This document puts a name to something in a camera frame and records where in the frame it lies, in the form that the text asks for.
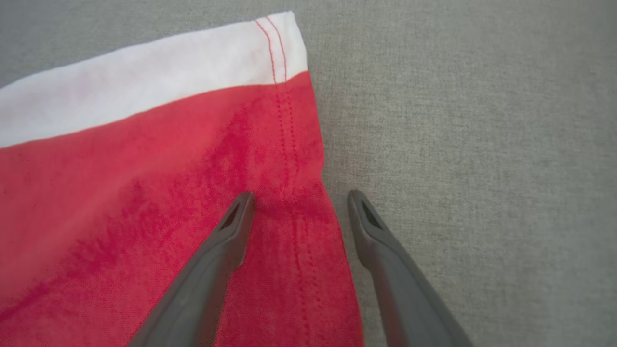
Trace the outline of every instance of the red fabric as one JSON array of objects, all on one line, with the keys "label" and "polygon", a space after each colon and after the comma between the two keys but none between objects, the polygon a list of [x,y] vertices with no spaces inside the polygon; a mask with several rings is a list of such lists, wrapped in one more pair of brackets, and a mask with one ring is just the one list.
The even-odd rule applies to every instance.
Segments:
[{"label": "red fabric", "polygon": [[363,345],[322,166],[308,72],[0,149],[0,345],[125,345],[245,190],[217,346]]}]

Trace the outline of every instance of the gray upholstery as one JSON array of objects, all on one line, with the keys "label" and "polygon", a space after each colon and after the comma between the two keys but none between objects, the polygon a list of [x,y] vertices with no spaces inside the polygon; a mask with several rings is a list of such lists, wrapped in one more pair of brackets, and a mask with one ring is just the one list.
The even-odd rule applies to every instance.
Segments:
[{"label": "gray upholstery", "polygon": [[3,0],[0,85],[293,10],[368,346],[360,188],[478,346],[617,344],[614,0]]}]

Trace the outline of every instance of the garment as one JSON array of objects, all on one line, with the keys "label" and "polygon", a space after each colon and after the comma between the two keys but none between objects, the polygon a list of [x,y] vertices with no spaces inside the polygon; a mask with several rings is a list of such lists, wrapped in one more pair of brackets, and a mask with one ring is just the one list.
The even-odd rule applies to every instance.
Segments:
[{"label": "garment", "polygon": [[0,345],[125,345],[247,190],[216,345],[363,345],[292,13],[24,78],[0,124]]}]

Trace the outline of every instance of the seam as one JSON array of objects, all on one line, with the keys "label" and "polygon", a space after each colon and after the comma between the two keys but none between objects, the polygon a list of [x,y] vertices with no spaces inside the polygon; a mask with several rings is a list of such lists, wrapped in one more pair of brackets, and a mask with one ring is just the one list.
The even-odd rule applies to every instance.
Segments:
[{"label": "seam", "polygon": [[[304,230],[308,231],[309,230],[309,223],[307,222],[307,218],[305,215],[302,214],[302,222],[304,223]],[[308,266],[310,267],[310,275],[311,275],[311,282],[313,284],[313,289],[315,290],[315,302],[317,303],[317,311],[318,312],[323,312],[323,303],[321,302],[321,290],[319,289],[319,285],[317,285],[317,275],[315,275],[315,262],[313,260],[313,252],[310,249],[310,242],[306,242],[306,249],[307,249],[307,254],[308,254]],[[324,320],[323,320],[323,316],[320,314],[318,315],[318,320],[320,323],[320,326],[324,325]],[[317,332],[317,337],[319,338],[319,340],[321,340],[321,345],[322,346],[326,346],[326,337],[323,335],[322,332]]]},{"label": "seam", "polygon": [[274,70],[274,55],[272,54],[272,42],[270,41],[270,35],[268,35],[268,32],[261,26],[261,24],[259,24],[259,22],[256,20],[255,20],[255,23],[261,29],[261,31],[266,35],[266,38],[268,39],[268,50],[270,51],[270,62],[272,64],[272,79],[274,80],[274,88],[275,88],[275,94],[276,94],[276,109],[278,111],[278,123],[281,128],[281,150],[283,151],[283,157],[284,157],[284,163],[285,163],[285,179],[284,179],[283,187],[285,187],[289,185],[289,163],[288,163],[289,160],[287,156],[287,149],[285,146],[285,128],[283,127],[283,115],[281,113],[281,99],[279,96],[278,84],[276,83],[276,72]]},{"label": "seam", "polygon": [[304,345],[308,346],[310,343],[310,325],[307,315],[307,298],[304,292],[304,281],[302,281],[302,267],[300,266],[300,246],[298,245],[298,223],[293,219],[293,236],[294,236],[294,254],[296,258],[296,270],[298,272],[298,287],[300,288],[300,303],[302,304],[302,321],[304,323]]},{"label": "seam", "polygon": [[[285,82],[287,82],[287,58],[285,56],[285,48],[283,47],[283,40],[281,39],[281,33],[278,31],[278,28],[276,27],[274,22],[270,20],[269,17],[266,17],[266,19],[270,22],[270,24],[272,24],[272,26],[274,27],[274,30],[276,31],[276,35],[278,36],[278,42],[281,45],[281,52],[283,53],[283,63],[285,64]],[[293,155],[294,155],[294,163],[296,165],[296,172],[294,175],[297,176],[297,174],[300,172],[300,166],[298,163],[298,150],[296,148],[296,134],[294,133],[294,117],[293,117],[293,109],[291,107],[291,95],[289,94],[289,86],[287,86],[287,84],[285,84],[284,89],[285,89],[285,95],[287,97],[287,106],[289,108],[289,135],[291,137],[291,148],[292,148]]]},{"label": "seam", "polygon": [[283,52],[283,64],[285,67],[285,82],[287,82],[287,58],[285,57],[285,49],[283,48],[283,40],[281,39],[281,33],[278,32],[278,28],[276,27],[276,25],[274,25],[274,23],[270,20],[268,16],[266,16],[266,19],[268,20],[268,22],[270,22],[270,24],[272,24],[274,30],[276,30],[278,42],[281,44],[281,52]]}]

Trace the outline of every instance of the textured gray background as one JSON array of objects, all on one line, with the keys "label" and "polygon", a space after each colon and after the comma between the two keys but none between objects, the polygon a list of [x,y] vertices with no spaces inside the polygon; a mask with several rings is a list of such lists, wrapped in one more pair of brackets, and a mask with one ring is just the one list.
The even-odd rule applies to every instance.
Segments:
[{"label": "textured gray background", "polygon": [[0,85],[293,10],[367,345],[351,188],[478,346],[617,344],[616,1],[0,1]]}]

